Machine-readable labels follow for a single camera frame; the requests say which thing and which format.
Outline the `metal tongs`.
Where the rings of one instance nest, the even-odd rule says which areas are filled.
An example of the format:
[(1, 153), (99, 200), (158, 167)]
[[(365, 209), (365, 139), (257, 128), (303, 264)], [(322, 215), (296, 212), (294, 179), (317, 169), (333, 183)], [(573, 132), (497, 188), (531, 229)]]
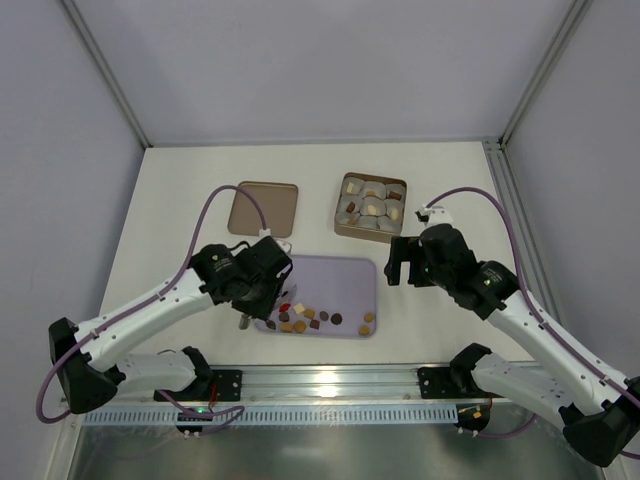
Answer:
[(256, 322), (265, 322), (270, 319), (273, 313), (279, 313), (285, 304), (290, 304), (298, 290), (295, 282), (286, 282), (278, 291), (278, 295), (273, 300), (262, 300), (258, 307), (252, 307), (249, 313), (241, 313), (239, 329), (247, 330), (250, 325)]

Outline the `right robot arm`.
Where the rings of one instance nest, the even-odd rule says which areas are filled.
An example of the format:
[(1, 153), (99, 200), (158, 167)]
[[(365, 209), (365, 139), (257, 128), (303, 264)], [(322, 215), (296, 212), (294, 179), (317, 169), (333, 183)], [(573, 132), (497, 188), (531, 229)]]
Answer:
[(450, 363), (463, 385), (505, 397), (556, 426), (585, 460), (609, 466), (639, 432), (639, 380), (611, 367), (565, 330), (517, 277), (496, 261), (479, 261), (461, 232), (449, 224), (417, 237), (395, 236), (384, 269), (400, 282), (439, 287), (461, 308), (518, 343), (543, 368), (516, 367), (473, 344)]

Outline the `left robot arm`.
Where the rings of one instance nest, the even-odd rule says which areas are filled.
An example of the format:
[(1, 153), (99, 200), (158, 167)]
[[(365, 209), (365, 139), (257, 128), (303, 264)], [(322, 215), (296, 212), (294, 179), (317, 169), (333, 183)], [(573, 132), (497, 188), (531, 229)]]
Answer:
[(94, 411), (119, 394), (167, 391), (196, 399), (212, 381), (193, 347), (161, 355), (134, 349), (178, 321), (228, 304), (249, 318), (267, 320), (286, 294), (293, 270), (290, 244), (270, 235), (229, 248), (210, 244), (188, 258), (172, 279), (129, 304), (78, 324), (61, 318), (49, 326), (53, 374), (73, 414)]

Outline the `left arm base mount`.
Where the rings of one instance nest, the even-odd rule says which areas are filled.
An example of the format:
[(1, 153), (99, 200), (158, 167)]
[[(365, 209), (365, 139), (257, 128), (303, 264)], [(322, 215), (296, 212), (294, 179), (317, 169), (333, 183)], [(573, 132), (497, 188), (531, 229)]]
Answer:
[(181, 391), (166, 393), (177, 402), (239, 402), (241, 400), (243, 371), (237, 369), (213, 369), (206, 377), (198, 377)]

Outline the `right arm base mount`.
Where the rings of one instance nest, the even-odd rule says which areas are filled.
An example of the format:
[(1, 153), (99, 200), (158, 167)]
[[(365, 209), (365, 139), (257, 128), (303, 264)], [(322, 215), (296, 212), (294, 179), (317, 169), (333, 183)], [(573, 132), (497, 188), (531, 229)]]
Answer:
[(443, 367), (421, 367), (417, 380), (422, 399), (472, 399), (488, 398), (467, 370)]

